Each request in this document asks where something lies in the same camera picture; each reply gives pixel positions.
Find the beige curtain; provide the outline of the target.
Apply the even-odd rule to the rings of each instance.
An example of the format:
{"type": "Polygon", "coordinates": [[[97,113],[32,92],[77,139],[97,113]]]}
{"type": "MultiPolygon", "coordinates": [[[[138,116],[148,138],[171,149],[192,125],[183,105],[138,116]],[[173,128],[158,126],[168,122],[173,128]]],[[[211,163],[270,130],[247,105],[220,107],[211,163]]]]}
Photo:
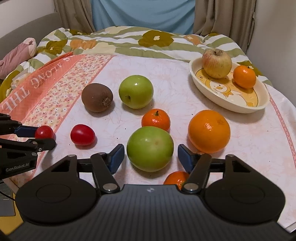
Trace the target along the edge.
{"type": "Polygon", "coordinates": [[[255,24],[256,0],[197,0],[193,33],[223,34],[246,52],[255,24]]]}
{"type": "Polygon", "coordinates": [[[90,0],[53,0],[62,27],[84,33],[95,32],[90,0]]]}

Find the large orange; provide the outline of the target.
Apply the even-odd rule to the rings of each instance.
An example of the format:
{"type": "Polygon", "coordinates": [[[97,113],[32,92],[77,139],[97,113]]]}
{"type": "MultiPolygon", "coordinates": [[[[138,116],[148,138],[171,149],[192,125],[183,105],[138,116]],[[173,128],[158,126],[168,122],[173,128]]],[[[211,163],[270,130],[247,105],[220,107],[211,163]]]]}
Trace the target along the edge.
{"type": "Polygon", "coordinates": [[[224,149],[230,141],[230,135],[227,120],[213,110],[198,112],[188,125],[189,140],[199,151],[207,154],[224,149]]]}

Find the small green apple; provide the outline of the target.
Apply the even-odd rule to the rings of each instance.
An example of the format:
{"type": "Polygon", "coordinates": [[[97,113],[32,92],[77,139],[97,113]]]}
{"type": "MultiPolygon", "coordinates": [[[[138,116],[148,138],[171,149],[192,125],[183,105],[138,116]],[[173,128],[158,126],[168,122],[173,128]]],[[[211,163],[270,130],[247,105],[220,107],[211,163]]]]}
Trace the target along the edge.
{"type": "Polygon", "coordinates": [[[154,88],[148,78],[142,75],[131,75],[121,82],[118,93],[126,106],[132,109],[140,109],[151,102],[154,88]]]}

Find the cream oval bowl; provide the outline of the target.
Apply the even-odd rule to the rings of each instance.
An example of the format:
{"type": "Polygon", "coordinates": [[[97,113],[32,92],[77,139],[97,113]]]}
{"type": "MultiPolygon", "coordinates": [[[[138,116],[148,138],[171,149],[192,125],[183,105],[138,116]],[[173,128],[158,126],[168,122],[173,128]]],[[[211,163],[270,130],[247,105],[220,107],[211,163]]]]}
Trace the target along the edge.
{"type": "Polygon", "coordinates": [[[254,113],[263,110],[269,103],[269,92],[260,80],[252,89],[244,89],[233,81],[233,71],[239,65],[232,63],[229,74],[222,79],[207,75],[202,65],[202,58],[191,60],[189,71],[196,87],[215,104],[236,112],[254,113]]]}

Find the green striped floral quilt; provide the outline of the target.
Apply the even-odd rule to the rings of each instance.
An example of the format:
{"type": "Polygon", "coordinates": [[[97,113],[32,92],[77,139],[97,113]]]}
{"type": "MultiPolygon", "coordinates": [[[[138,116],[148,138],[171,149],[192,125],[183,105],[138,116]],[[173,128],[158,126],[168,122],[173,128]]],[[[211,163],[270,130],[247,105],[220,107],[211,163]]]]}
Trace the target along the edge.
{"type": "Polygon", "coordinates": [[[233,62],[250,67],[259,80],[271,82],[249,60],[243,50],[231,38],[210,33],[181,35],[144,27],[108,27],[94,33],[58,28],[41,39],[35,56],[21,61],[9,71],[1,83],[1,100],[12,91],[12,78],[27,69],[29,73],[41,68],[49,61],[73,52],[74,54],[122,54],[128,56],[175,59],[189,62],[202,56],[206,49],[217,48],[225,51],[233,62]]]}

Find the small mandarin with stem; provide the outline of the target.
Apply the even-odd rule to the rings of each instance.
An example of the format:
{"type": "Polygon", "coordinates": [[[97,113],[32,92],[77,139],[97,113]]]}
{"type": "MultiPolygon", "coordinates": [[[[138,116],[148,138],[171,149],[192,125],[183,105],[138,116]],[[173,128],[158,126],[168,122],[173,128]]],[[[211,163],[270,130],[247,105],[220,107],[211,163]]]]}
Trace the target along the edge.
{"type": "Polygon", "coordinates": [[[142,127],[154,126],[169,131],[171,120],[168,114],[159,108],[151,109],[142,117],[142,127]]]}

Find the blue cloth curtain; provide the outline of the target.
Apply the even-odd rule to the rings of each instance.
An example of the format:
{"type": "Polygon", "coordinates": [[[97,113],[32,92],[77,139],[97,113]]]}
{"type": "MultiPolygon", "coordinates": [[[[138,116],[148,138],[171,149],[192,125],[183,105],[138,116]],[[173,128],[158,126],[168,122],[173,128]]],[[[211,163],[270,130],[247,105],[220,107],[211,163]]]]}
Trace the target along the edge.
{"type": "Polygon", "coordinates": [[[145,27],[177,34],[191,34],[195,1],[93,0],[96,30],[111,26],[145,27]]]}

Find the beige right curtain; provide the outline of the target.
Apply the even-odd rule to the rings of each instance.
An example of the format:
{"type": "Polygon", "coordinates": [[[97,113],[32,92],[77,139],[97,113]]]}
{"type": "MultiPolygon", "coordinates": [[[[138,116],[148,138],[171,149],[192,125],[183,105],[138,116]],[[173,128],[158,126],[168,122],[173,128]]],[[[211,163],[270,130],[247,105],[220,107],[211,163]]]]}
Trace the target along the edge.
{"type": "Polygon", "coordinates": [[[256,0],[197,0],[193,33],[223,34],[246,52],[255,24],[256,0]]]}

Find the large green apple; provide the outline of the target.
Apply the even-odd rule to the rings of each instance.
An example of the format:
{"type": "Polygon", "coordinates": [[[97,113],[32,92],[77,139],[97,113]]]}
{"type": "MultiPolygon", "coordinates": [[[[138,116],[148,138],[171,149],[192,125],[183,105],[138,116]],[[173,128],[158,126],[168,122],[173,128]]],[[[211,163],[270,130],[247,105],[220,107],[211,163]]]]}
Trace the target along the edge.
{"type": "Polygon", "coordinates": [[[154,126],[137,129],[126,145],[130,162],[145,172],[156,172],[165,168],[174,152],[174,142],[168,132],[154,126]]]}

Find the brown kiwi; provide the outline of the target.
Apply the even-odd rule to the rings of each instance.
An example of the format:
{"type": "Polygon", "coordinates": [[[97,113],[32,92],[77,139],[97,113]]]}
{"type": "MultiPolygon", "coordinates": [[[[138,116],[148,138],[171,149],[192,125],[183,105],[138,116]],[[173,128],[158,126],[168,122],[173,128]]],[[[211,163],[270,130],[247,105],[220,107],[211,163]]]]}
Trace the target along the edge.
{"type": "Polygon", "coordinates": [[[83,89],[81,99],[87,110],[100,113],[110,107],[113,93],[109,87],[103,84],[91,83],[83,89]]]}

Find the mandarin in bowl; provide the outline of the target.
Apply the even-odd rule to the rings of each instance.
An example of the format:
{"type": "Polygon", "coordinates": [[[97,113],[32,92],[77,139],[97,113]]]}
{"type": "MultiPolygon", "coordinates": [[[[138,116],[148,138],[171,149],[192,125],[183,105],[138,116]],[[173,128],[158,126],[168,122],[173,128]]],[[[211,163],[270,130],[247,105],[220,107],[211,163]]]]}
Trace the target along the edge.
{"type": "Polygon", "coordinates": [[[239,65],[233,71],[234,82],[245,89],[250,89],[256,84],[256,74],[248,66],[239,65]]]}

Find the yellow red apple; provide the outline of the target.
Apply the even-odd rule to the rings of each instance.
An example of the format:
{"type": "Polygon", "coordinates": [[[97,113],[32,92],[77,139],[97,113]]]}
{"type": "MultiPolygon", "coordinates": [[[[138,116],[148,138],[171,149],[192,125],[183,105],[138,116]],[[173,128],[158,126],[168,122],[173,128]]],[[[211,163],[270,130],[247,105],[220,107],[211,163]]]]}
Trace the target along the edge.
{"type": "Polygon", "coordinates": [[[221,49],[207,49],[202,56],[202,65],[210,77],[220,79],[229,74],[232,68],[232,60],[221,49]]]}

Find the beige left curtain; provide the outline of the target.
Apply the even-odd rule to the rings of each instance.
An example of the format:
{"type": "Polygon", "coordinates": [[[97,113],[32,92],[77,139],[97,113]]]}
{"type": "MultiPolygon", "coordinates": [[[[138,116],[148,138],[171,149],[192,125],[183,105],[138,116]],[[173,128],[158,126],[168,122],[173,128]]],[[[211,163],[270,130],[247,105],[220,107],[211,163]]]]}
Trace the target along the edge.
{"type": "Polygon", "coordinates": [[[90,0],[53,0],[62,27],[84,33],[95,32],[90,0]]]}

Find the red cherry tomato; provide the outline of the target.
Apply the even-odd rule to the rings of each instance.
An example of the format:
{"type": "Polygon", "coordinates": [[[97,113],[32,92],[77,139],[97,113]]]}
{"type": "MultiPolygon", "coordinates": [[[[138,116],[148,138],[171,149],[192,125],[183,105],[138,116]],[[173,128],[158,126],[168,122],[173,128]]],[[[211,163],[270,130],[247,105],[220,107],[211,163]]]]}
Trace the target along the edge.
{"type": "Polygon", "coordinates": [[[88,146],[95,141],[94,130],[84,124],[77,124],[70,133],[71,141],[79,146],[88,146]]]}
{"type": "Polygon", "coordinates": [[[40,126],[35,131],[35,138],[37,139],[54,138],[54,132],[50,126],[40,126]]]}

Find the grey headboard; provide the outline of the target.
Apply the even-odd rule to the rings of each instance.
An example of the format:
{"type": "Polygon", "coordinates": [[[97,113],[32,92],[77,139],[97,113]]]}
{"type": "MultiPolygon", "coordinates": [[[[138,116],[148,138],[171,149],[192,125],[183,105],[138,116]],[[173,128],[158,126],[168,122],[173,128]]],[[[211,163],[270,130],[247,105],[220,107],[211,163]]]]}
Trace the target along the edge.
{"type": "Polygon", "coordinates": [[[62,23],[58,13],[45,15],[18,27],[1,37],[1,59],[23,40],[34,38],[39,44],[43,37],[60,27],[62,23]]]}

